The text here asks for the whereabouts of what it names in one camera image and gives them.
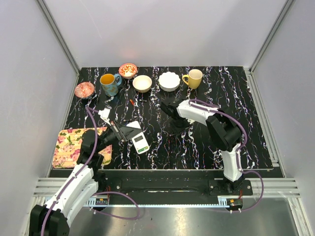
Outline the white battery cover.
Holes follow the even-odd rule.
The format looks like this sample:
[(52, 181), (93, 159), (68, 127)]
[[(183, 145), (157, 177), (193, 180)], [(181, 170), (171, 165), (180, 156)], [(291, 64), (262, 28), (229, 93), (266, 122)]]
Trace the white battery cover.
[(129, 122), (127, 124), (128, 127), (141, 129), (140, 123), (138, 121)]

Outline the white remote control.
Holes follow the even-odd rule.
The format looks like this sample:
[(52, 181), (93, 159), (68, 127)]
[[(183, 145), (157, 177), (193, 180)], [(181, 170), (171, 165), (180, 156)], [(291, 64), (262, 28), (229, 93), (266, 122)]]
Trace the white remote control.
[(133, 142), (137, 154), (143, 154), (147, 152), (150, 148), (143, 132), (139, 133), (131, 140)]

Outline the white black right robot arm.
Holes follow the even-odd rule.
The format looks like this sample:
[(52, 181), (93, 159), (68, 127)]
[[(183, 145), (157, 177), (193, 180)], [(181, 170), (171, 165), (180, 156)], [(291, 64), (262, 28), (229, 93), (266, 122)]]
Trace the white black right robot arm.
[(207, 127), (213, 145), (221, 152), (224, 165), (224, 178), (219, 182), (218, 189), (230, 195), (240, 191), (244, 181), (240, 149), (246, 144), (247, 135), (228, 109), (199, 99), (162, 101), (160, 108), (172, 118), (170, 124), (174, 134), (183, 132), (192, 122)]

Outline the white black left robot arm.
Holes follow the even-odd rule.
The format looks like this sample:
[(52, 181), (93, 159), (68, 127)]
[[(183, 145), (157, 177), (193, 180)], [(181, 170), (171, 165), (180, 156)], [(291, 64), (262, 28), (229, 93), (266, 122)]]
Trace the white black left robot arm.
[(99, 172), (103, 162), (100, 151), (119, 141), (127, 142), (142, 134), (138, 121), (127, 125), (115, 121), (101, 134), (88, 129), (82, 134), (79, 157), (71, 175), (44, 205), (35, 205), (30, 213), (29, 235), (67, 236), (78, 212), (93, 194), (105, 192), (105, 175)]

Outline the white scalloped bowl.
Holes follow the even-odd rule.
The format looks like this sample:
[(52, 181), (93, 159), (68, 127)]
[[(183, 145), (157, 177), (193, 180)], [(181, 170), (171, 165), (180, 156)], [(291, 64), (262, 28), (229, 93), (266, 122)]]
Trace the white scalloped bowl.
[(166, 92), (175, 91), (180, 85), (180, 78), (174, 72), (165, 72), (159, 76), (158, 83), (160, 88)]

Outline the yellow mug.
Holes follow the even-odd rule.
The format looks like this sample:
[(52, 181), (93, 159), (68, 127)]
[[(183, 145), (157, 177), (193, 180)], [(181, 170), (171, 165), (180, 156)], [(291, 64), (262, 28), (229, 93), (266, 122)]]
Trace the yellow mug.
[(182, 76), (183, 82), (191, 89), (197, 89), (202, 81), (203, 73), (198, 69), (192, 69), (187, 75)]

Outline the cream round bowl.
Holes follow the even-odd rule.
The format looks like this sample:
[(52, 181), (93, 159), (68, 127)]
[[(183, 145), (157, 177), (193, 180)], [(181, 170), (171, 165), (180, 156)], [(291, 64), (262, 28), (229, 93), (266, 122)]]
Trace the cream round bowl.
[(133, 87), (140, 93), (146, 93), (151, 89), (152, 79), (146, 75), (139, 75), (133, 79)]

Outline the blue patterned mug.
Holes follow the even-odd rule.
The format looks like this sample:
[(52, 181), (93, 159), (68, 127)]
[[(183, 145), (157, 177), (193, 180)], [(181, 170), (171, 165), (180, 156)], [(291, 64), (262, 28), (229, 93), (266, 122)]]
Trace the blue patterned mug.
[(122, 77), (120, 74), (104, 74), (100, 78), (100, 84), (105, 94), (109, 97), (116, 96), (122, 85)]

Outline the red patterned small dish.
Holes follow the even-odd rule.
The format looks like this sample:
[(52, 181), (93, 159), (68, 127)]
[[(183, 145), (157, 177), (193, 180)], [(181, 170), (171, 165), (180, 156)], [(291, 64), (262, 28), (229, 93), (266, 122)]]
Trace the red patterned small dish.
[(90, 82), (82, 82), (78, 84), (74, 90), (74, 94), (76, 97), (81, 99), (88, 99), (93, 96), (95, 92), (94, 84)]

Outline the floral rectangular tray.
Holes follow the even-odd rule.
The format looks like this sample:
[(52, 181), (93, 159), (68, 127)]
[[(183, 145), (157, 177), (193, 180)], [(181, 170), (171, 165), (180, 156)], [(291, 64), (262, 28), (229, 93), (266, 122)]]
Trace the floral rectangular tray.
[(52, 162), (53, 169), (69, 169), (76, 165), (82, 135), (88, 130), (94, 128), (66, 129), (59, 132)]

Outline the orange floral bowl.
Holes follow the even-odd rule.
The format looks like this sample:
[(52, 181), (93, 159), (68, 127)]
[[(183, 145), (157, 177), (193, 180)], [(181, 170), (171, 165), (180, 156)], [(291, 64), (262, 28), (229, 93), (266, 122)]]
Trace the orange floral bowl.
[(133, 63), (125, 63), (120, 66), (119, 74), (125, 79), (131, 79), (137, 73), (138, 68)]

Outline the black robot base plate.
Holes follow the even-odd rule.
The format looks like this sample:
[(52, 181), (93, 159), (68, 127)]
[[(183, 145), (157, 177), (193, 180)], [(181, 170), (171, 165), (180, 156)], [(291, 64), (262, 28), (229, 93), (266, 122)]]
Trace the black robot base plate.
[(99, 171), (100, 189), (122, 192), (188, 192), (210, 196), (252, 196), (249, 180), (241, 177), (235, 184), (229, 183), (223, 171), (198, 170), (105, 170)]

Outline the aluminium corner frame post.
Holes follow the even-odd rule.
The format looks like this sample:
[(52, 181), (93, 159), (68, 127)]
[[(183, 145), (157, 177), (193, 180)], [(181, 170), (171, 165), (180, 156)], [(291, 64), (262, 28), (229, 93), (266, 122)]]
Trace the aluminium corner frame post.
[(278, 32), (280, 26), (282, 25), (283, 21), (285, 20), (287, 14), (291, 10), (292, 6), (294, 5), (295, 0), (286, 0), (283, 7), (281, 8), (275, 22), (273, 23), (266, 39), (264, 40), (257, 56), (255, 57), (252, 65), (249, 67), (249, 72), (253, 73), (257, 68), (259, 62), (261, 61), (262, 57), (264, 56), (265, 52), (267, 51), (270, 43), (272, 42), (273, 38), (275, 37), (276, 33)]

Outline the left aluminium frame post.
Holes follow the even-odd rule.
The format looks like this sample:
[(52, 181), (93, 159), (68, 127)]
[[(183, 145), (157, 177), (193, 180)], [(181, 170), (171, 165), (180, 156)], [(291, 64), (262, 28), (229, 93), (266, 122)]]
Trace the left aluminium frame post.
[(51, 13), (51, 11), (49, 10), (46, 2), (44, 0), (36, 0), (36, 3), (38, 4), (41, 12), (43, 13), (49, 27), (51, 28), (55, 38), (57, 39), (59, 45), (61, 46), (61, 49), (63, 50), (66, 58), (68, 59), (72, 69), (75, 71), (76, 74), (79, 74), (80, 72), (80, 68), (77, 64), (77, 62), (74, 59), (74, 56), (72, 55), (65, 39), (63, 38), (55, 20), (54, 17)]

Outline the aluminium table edge rail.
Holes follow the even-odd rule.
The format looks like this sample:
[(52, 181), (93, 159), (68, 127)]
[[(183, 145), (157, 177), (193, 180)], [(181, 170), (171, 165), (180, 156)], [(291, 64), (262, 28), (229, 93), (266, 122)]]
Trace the aluminium table edge rail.
[[(51, 197), (66, 181), (66, 178), (40, 178), (35, 187), (34, 197)], [(209, 193), (211, 190), (218, 189), (222, 178), (112, 178), (106, 181), (111, 190), (121, 192), (144, 191), (188, 191)], [(249, 191), (253, 196), (258, 197), (261, 190), (264, 190), (265, 198), (300, 198), (296, 181), (292, 178), (265, 178), (261, 183), (258, 178), (248, 178), (243, 182), (243, 195)]]

